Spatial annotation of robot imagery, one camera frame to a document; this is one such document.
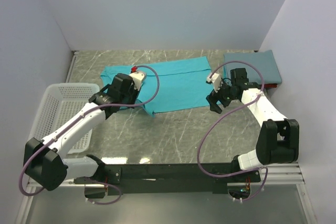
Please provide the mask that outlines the turquoise t shirt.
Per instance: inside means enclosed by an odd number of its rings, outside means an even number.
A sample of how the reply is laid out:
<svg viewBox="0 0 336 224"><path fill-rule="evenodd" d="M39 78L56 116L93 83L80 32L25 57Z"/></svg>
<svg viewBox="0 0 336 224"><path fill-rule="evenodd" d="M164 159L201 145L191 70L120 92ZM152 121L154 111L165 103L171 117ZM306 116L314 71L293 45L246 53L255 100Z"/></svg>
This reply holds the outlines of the turquoise t shirt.
<svg viewBox="0 0 336 224"><path fill-rule="evenodd" d="M149 115L208 106L206 96L213 88L206 83L211 67L205 56L152 63L146 66L157 72L160 81L156 97L142 106ZM100 75L103 85L112 83L117 73L129 74L131 67L131 65L106 66ZM144 71L147 76L136 103L149 100L157 87L156 77L150 69L140 68L139 70Z"/></svg>

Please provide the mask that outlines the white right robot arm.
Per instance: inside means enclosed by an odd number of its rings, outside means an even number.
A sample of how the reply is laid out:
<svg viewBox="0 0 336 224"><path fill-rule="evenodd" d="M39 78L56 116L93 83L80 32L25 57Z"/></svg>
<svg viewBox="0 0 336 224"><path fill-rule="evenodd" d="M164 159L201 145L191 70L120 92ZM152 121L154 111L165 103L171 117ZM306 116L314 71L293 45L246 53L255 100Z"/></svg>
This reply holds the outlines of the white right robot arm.
<svg viewBox="0 0 336 224"><path fill-rule="evenodd" d="M245 68L230 71L231 84L225 83L217 73L210 74L206 82L213 90L206 97L210 110L220 114L220 102L227 107L233 100L239 100L253 114L261 129L254 150L235 157L230 175L241 182L249 170L269 164L283 164L297 161L299 156L299 123L281 114L265 96L262 86L250 82Z"/></svg>

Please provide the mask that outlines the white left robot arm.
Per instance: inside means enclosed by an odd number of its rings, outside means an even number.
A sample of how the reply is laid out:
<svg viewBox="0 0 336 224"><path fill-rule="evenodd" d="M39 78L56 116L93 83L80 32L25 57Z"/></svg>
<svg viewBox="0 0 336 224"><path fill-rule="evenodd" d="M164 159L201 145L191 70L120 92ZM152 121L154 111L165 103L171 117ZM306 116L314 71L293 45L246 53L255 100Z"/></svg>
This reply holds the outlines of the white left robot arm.
<svg viewBox="0 0 336 224"><path fill-rule="evenodd" d="M104 179L104 162L96 157L67 159L70 149L89 131L122 106L134 105L146 73L119 73L111 84L93 94L84 107L63 126L41 140L31 138L25 145L22 174L48 191L64 180L87 177L93 183Z"/></svg>

